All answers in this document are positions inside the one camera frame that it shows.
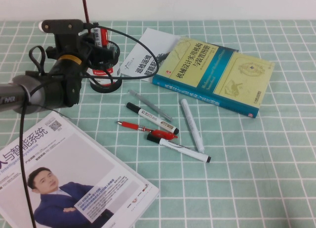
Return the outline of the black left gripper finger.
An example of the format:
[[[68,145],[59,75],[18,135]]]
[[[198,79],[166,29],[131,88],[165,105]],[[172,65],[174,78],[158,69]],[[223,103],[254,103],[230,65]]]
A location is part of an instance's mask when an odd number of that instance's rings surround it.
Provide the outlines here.
[[[97,49],[101,58],[115,58],[116,57],[116,49],[114,47],[110,47],[110,48],[98,47]]]
[[[84,30],[88,30],[88,32],[91,32],[92,29],[98,28],[98,27],[99,27],[99,23],[98,23],[98,22],[94,22],[94,23],[84,23],[84,24],[83,24],[83,29],[84,29]]]

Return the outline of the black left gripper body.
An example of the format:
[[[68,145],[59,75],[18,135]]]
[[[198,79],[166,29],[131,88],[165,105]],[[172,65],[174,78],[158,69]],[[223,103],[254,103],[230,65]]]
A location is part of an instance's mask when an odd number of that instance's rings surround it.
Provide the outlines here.
[[[49,46],[46,55],[49,59],[72,60],[75,63],[96,63],[99,61],[93,33],[55,34],[55,47]]]

